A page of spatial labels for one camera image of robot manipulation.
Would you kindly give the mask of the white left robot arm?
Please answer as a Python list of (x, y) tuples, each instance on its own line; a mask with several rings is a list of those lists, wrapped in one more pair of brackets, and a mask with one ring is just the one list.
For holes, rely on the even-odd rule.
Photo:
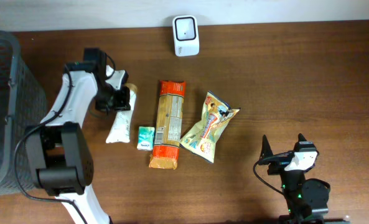
[(129, 111), (128, 73), (109, 66), (99, 48), (86, 48), (79, 62), (66, 63), (60, 92), (37, 126), (26, 128), (17, 148), (24, 147), (32, 182), (45, 202), (62, 203), (75, 223), (111, 223), (91, 185), (94, 164), (82, 132), (90, 104), (96, 110)]

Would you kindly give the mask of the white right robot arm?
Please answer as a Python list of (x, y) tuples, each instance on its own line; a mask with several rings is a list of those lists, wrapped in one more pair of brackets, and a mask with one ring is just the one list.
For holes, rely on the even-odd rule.
[(281, 194), (286, 200), (288, 215), (281, 215), (279, 223), (323, 223), (329, 209), (330, 184), (319, 179), (306, 179), (305, 173), (314, 166), (319, 151), (314, 143), (298, 134), (294, 149), (273, 154), (266, 136), (263, 136), (259, 160), (254, 166), (268, 166), (268, 175), (281, 178), (281, 188), (277, 189), (255, 176), (269, 188)]

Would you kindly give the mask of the green tissue packet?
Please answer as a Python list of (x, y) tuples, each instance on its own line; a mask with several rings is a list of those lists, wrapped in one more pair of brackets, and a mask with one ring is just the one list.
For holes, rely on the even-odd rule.
[(140, 126), (138, 132), (137, 149), (140, 151), (152, 151), (154, 148), (154, 127)]

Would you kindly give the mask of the cream snack bag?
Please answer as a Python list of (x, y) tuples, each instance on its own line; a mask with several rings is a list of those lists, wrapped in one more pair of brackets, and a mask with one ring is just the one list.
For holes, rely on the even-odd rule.
[(213, 164), (217, 141), (239, 111), (240, 108), (231, 108), (209, 91), (203, 103), (201, 120), (183, 135), (180, 145)]

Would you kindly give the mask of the white tube with gold cap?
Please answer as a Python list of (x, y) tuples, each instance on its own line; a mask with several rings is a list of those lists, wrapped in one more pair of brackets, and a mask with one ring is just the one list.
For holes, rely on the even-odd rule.
[(117, 112), (114, 123), (110, 129), (110, 133), (106, 138), (106, 143), (130, 143), (131, 118), (135, 108), (138, 88), (132, 83), (125, 84), (125, 87), (128, 87), (130, 90), (129, 105), (131, 109), (128, 111)]

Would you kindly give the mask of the orange spaghetti packet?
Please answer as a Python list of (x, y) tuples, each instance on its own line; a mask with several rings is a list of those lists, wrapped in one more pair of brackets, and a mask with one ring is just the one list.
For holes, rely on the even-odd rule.
[(150, 168), (176, 169), (186, 82), (161, 81)]

